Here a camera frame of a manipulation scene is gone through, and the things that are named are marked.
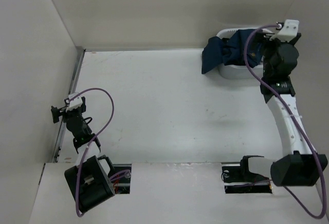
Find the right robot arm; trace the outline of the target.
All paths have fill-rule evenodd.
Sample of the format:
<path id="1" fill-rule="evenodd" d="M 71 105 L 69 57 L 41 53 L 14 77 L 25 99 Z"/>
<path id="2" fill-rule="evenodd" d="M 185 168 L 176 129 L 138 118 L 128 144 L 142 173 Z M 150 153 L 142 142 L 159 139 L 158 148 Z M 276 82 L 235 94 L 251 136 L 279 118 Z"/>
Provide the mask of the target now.
<path id="1" fill-rule="evenodd" d="M 263 76 L 260 90 L 270 109 L 281 138 L 282 158 L 271 161 L 264 157 L 244 157 L 238 169 L 243 180 L 257 174 L 270 178 L 276 186 L 313 186 L 323 180 L 328 164 L 326 155 L 318 154 L 303 128 L 296 105 L 296 93 L 289 75 L 297 66 L 299 53 L 294 46 L 298 37 L 280 40 L 257 32 L 248 43 L 261 43 Z"/>

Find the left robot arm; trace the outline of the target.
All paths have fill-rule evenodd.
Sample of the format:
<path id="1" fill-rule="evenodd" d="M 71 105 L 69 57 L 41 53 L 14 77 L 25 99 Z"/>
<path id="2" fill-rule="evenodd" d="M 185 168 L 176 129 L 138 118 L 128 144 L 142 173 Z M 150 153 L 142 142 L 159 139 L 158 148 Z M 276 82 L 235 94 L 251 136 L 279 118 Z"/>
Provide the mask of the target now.
<path id="1" fill-rule="evenodd" d="M 115 178 L 115 168 L 109 157 L 100 156 L 100 142 L 89 127 L 92 118 L 83 118 L 83 112 L 85 107 L 69 111 L 66 107 L 51 107 L 53 122 L 57 123 L 62 118 L 74 137 L 78 158 L 64 176 L 75 200 L 78 217 L 115 196 L 111 183 Z"/>

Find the navy blue trousers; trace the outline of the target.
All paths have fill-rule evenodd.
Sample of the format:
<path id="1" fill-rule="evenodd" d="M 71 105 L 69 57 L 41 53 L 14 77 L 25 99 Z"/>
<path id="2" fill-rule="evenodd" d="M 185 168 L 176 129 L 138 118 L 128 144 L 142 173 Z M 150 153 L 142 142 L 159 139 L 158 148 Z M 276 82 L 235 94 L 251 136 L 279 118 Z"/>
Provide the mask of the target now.
<path id="1" fill-rule="evenodd" d="M 236 31 L 230 38 L 214 36 L 208 39 L 202 51 L 201 73 L 206 74 L 221 64 L 244 66 L 244 47 L 252 32 L 252 29 L 243 29 Z"/>

